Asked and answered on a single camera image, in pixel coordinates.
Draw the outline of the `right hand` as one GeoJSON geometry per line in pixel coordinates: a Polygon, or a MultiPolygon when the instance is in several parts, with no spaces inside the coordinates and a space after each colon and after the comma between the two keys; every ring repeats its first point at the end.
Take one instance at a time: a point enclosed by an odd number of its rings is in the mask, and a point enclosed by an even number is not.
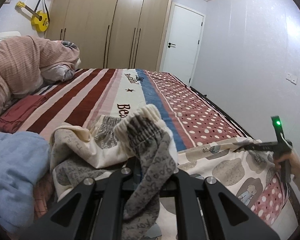
{"type": "Polygon", "coordinates": [[[294,151],[286,152],[280,157],[274,157],[274,164],[277,170],[283,167],[280,163],[288,161],[291,173],[295,179],[300,179],[300,157],[294,151]]]}

